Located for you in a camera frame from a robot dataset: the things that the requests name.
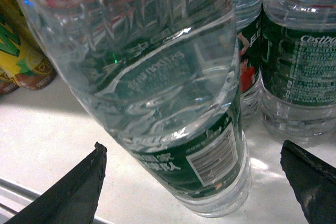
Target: plastic water bottle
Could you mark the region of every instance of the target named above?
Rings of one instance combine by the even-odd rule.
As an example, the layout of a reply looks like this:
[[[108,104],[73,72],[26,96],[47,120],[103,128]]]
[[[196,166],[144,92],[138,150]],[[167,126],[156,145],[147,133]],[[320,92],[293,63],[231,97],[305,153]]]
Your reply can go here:
[[[315,145],[336,130],[336,0],[263,0],[265,126]]]
[[[261,65],[261,0],[234,0],[240,56],[240,104],[243,125],[257,111]]]
[[[187,208],[218,217],[251,182],[230,0],[20,0],[83,107]]]

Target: bottle bottom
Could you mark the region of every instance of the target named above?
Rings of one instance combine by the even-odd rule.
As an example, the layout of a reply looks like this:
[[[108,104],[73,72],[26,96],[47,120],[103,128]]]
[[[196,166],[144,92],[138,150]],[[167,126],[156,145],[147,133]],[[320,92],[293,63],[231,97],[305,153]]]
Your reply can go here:
[[[261,84],[262,122],[270,134],[282,142],[291,140],[305,147],[330,139],[336,131],[336,105],[301,106],[282,101]]]
[[[242,110],[242,124],[246,125],[254,117],[258,110],[260,96],[260,75],[254,85],[240,96],[240,107]]]
[[[190,200],[180,196],[175,197],[185,207],[203,217],[217,218],[240,208],[247,199],[252,181],[249,152],[244,134],[243,142],[243,163],[237,178],[228,188],[203,199]]]

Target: green label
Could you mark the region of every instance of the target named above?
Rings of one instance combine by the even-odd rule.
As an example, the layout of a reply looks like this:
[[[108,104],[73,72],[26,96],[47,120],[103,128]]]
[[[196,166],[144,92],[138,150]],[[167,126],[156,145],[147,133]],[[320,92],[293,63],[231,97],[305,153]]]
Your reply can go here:
[[[238,31],[240,90],[247,92],[257,81],[261,58],[261,14]]]
[[[13,44],[13,42],[20,45],[20,38],[14,31],[10,32],[8,28],[13,31],[5,18],[0,15],[0,51],[13,56],[19,56],[20,50]]]
[[[212,127],[187,143],[131,154],[175,194],[200,198],[218,193],[235,180],[242,165],[239,97],[240,92]]]
[[[297,105],[336,101],[336,32],[297,31],[263,16],[262,76],[274,96]]]

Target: person image on label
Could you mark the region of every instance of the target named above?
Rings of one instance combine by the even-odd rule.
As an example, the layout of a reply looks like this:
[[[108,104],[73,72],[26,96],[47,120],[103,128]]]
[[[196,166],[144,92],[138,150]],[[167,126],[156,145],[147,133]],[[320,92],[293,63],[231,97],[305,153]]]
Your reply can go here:
[[[237,35],[238,39],[243,43],[243,48],[239,51],[240,57],[240,91],[244,92],[250,88],[255,82],[255,68],[254,66],[248,66],[248,55],[246,54],[249,48],[249,41],[244,37],[242,33]]]

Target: black object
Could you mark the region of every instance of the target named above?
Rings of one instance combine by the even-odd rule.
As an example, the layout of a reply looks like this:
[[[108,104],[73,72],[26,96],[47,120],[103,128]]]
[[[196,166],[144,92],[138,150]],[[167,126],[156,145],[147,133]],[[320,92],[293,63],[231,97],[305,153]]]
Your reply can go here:
[[[5,224],[92,223],[107,162],[107,149],[98,142],[95,148],[62,179]]]
[[[286,140],[281,165],[310,224],[336,223],[336,169]]]

